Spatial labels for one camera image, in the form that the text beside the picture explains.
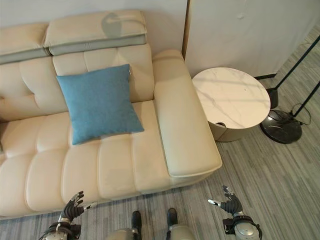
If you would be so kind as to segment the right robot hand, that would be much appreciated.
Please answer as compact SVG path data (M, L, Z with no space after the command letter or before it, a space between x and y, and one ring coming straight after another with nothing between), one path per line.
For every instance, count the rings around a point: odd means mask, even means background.
M219 207L225 212L231 214L233 217L244 215L243 206L239 198L235 195L235 193L231 190L227 185L222 186L225 197L227 197L227 201L217 201L214 199L208 199L208 203Z

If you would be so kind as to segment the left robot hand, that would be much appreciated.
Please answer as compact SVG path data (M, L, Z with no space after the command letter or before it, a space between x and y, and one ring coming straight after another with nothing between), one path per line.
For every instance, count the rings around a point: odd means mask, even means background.
M96 207L97 202L92 202L87 205L82 205L84 192L80 191L76 193L65 205L60 213L58 222L71 224L72 221L82 215L84 212Z

